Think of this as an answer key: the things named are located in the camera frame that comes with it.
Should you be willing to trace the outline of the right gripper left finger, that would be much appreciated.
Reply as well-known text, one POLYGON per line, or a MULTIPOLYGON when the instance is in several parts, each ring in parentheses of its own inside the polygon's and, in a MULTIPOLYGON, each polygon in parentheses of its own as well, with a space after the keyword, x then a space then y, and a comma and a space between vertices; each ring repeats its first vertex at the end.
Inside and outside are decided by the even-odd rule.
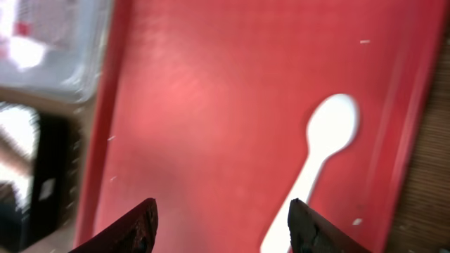
POLYGON ((157 203, 147 198, 69 253, 151 253, 157 229, 157 203))

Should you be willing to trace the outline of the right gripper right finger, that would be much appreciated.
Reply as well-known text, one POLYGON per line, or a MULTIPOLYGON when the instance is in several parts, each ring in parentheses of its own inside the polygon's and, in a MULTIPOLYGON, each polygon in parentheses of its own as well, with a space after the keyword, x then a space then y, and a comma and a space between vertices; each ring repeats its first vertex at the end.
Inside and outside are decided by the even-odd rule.
POLYGON ((292 253, 369 253, 299 199, 290 202, 288 228, 292 253))

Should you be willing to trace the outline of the white plastic spoon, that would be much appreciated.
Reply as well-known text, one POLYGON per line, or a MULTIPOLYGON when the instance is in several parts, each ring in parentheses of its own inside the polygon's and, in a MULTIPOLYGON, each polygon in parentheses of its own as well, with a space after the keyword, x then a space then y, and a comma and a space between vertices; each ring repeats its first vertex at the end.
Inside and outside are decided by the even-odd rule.
POLYGON ((326 160, 346 148, 356 136, 359 128, 357 102, 344 93, 327 97, 312 113, 306 130, 308 155, 288 196, 260 245, 261 253, 287 252, 290 248, 288 210, 294 199, 305 203, 326 160))

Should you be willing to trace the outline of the red snack wrapper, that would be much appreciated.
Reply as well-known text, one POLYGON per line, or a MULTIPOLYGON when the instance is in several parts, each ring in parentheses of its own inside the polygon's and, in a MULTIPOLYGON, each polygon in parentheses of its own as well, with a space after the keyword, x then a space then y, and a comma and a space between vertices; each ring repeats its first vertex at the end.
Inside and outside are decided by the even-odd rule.
POLYGON ((28 37, 30 30, 31 24, 27 22, 16 22, 14 25, 14 35, 28 37))

